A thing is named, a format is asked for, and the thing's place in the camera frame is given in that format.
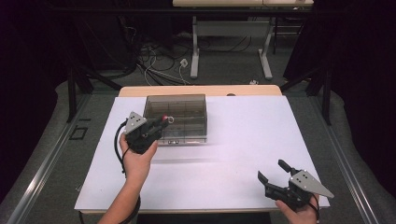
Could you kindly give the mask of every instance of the human arm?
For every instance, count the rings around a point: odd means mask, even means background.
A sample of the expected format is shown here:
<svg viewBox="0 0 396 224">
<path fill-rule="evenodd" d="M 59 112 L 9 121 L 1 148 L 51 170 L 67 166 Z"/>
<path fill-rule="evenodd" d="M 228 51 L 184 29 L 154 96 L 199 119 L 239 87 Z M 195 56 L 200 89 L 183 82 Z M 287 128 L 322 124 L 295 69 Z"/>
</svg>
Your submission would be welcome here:
<svg viewBox="0 0 396 224">
<path fill-rule="evenodd" d="M 318 201 L 313 197 L 310 199 L 310 203 L 318 209 Z M 291 210 L 285 203 L 280 200 L 275 202 L 276 206 L 289 220 L 290 224 L 316 224 L 317 223 L 317 212 L 309 205 L 305 205 L 302 208 L 298 208 L 296 212 Z"/>
<path fill-rule="evenodd" d="M 140 190 L 149 174 L 150 162 L 157 151 L 158 143 L 154 143 L 144 154 L 137 154 L 129 150 L 125 134 L 120 136 L 120 148 L 125 153 L 123 163 L 126 180 L 116 199 L 110 205 L 99 223 L 121 223 L 134 211 Z"/>
</svg>

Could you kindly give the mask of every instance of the silver metal plate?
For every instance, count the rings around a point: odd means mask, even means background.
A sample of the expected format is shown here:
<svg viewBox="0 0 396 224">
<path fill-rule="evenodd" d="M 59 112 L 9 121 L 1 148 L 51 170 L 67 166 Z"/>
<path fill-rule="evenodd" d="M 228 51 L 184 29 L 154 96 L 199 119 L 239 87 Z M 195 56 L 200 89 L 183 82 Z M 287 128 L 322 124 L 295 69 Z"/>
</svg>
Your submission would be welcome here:
<svg viewBox="0 0 396 224">
<path fill-rule="evenodd" d="M 334 195 L 328 189 L 320 184 L 320 182 L 317 181 L 307 171 L 301 171 L 297 173 L 296 175 L 292 176 L 289 181 L 305 191 L 320 194 L 328 198 L 334 197 Z"/>
<path fill-rule="evenodd" d="M 131 131 L 142 126 L 146 122 L 147 120 L 145 118 L 132 111 L 131 115 L 128 118 L 128 121 L 126 122 L 124 133 L 125 134 L 130 133 Z"/>
</svg>

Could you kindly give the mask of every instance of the table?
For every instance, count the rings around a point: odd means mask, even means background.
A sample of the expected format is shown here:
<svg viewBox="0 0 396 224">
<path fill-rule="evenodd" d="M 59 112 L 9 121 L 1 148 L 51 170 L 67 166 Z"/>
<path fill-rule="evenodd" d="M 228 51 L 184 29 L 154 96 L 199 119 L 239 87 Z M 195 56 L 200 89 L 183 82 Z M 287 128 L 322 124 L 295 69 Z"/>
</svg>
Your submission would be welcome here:
<svg viewBox="0 0 396 224">
<path fill-rule="evenodd" d="M 277 86 L 128 87 L 120 91 L 92 159 L 75 209 L 103 213 L 124 183 L 114 134 L 151 94 L 205 93 L 207 143 L 159 147 L 141 191 L 140 213 L 264 212 L 276 210 L 257 179 L 288 185 L 282 159 L 318 179 L 289 103 Z M 321 207 L 328 207 L 326 198 Z"/>
<path fill-rule="evenodd" d="M 313 0 L 173 0 L 174 7 L 311 7 Z M 198 78 L 198 36 L 265 36 L 263 49 L 259 49 L 262 70 L 266 79 L 272 79 L 267 59 L 274 25 L 269 21 L 198 21 L 192 17 L 191 78 Z"/>
</svg>

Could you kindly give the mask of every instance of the white tabletop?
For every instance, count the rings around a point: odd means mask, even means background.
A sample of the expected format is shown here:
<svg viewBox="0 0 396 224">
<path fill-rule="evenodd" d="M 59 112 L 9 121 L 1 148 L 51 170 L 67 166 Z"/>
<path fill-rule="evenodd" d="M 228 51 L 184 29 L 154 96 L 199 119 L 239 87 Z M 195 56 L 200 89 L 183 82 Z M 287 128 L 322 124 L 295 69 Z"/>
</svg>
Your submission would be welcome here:
<svg viewBox="0 0 396 224">
<path fill-rule="evenodd" d="M 309 7 L 313 0 L 173 0 L 174 7 Z"/>
<path fill-rule="evenodd" d="M 117 97 L 75 209 L 105 212 L 125 178 L 113 148 L 114 135 L 146 97 Z M 286 187 L 290 174 L 279 159 L 318 179 L 285 96 L 206 96 L 207 144 L 159 147 L 141 191 L 141 213 L 270 211 L 273 200 L 257 178 Z M 321 197 L 320 206 L 329 202 Z"/>
</svg>

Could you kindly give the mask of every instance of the transparent plastic box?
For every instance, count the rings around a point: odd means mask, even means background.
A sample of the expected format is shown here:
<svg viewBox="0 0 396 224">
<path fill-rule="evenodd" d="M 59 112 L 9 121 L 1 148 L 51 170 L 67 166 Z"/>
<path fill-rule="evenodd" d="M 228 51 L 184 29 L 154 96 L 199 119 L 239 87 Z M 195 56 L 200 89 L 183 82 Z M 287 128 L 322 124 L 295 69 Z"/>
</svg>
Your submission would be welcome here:
<svg viewBox="0 0 396 224">
<path fill-rule="evenodd" d="M 161 116 L 174 122 L 163 130 L 161 145 L 206 143 L 207 114 L 204 94 L 150 95 L 143 117 L 153 121 Z"/>
</svg>

